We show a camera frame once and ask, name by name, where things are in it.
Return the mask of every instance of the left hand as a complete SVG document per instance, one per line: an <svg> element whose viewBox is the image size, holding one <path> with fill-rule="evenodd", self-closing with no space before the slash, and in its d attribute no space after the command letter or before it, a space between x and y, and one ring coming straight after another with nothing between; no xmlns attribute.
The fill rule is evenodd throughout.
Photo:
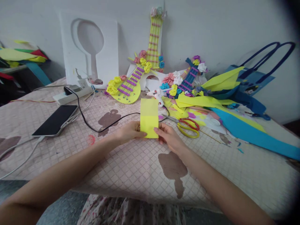
<svg viewBox="0 0 300 225"><path fill-rule="evenodd" d="M131 139L143 138L147 135L145 132L140 132L140 121L131 121L124 127L117 130L115 137L120 142L120 145L129 142Z"/></svg>

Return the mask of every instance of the smartphone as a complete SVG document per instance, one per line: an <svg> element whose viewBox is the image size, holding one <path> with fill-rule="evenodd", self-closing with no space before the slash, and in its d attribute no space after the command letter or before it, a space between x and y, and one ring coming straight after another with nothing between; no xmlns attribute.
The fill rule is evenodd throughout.
<svg viewBox="0 0 300 225"><path fill-rule="evenodd" d="M31 136L58 136L63 130L63 128L61 128L63 123L73 116L77 109L77 105L60 106Z"/></svg>

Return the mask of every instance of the floral skirt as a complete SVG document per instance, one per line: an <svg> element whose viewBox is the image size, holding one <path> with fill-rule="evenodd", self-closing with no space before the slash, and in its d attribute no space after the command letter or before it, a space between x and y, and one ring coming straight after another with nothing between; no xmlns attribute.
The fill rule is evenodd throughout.
<svg viewBox="0 0 300 225"><path fill-rule="evenodd" d="M181 206L148 204L131 198L90 195L77 225L90 224L185 225L186 220Z"/></svg>

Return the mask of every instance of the scissors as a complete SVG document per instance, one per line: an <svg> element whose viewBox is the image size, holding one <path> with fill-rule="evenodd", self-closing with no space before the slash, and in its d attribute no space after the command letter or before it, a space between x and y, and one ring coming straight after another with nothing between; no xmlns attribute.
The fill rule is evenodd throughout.
<svg viewBox="0 0 300 225"><path fill-rule="evenodd" d="M179 119L179 120L178 120L178 119L175 119L175 118L173 118L173 117L166 116L166 115L164 115L164 114L163 114L163 116L166 117L166 118L168 118L168 119L170 119L170 120L172 120L172 121L174 121L174 122L176 122L176 123L177 123L178 129L179 129L180 132L181 132L182 134L184 134L185 136L187 136L187 137L189 137L189 138L197 138L197 137L199 137L199 132L198 132L198 131L200 130L200 127L199 127L198 123L196 123L196 122L193 121L192 119L190 119L190 118L182 118L182 119ZM196 127L190 125L190 124L189 124L188 122L186 122L185 120L189 120L189 121L193 122L193 123L196 125ZM187 133L184 131L184 129L185 129L185 130L193 131L193 132L196 133L196 135L195 135L195 136L189 135L189 134L187 134Z"/></svg>

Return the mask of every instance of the navy bag handle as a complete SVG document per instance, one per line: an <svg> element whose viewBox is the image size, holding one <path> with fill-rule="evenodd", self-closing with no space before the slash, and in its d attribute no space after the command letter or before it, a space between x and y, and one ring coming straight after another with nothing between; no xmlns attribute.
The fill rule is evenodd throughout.
<svg viewBox="0 0 300 225"><path fill-rule="evenodd" d="M263 47L261 50L259 50L257 53L255 53L252 57L250 57L246 62L244 62L241 66L243 66L245 63L247 63L249 60L251 60L253 57L255 57L257 54L259 54L261 51L263 51L264 49L266 49L267 47L277 44L279 42L273 42L265 47ZM263 82L268 76L270 76L272 73L274 73L283 63L284 61L291 55L291 53L294 51L296 44L294 42L285 42L283 44L280 45L276 45L276 47L270 51L267 55L265 55L254 67L252 67L251 69L247 70L246 72L244 72L239 78L240 79L245 79L246 77L248 77L251 73L255 72L258 70L258 68L263 65L280 47L286 45L286 44L290 44L291 47L289 49L289 51L285 54L285 56L279 61L279 63L267 74L265 74L264 76L262 76L262 78L260 78L256 84L259 84L261 82Z"/></svg>

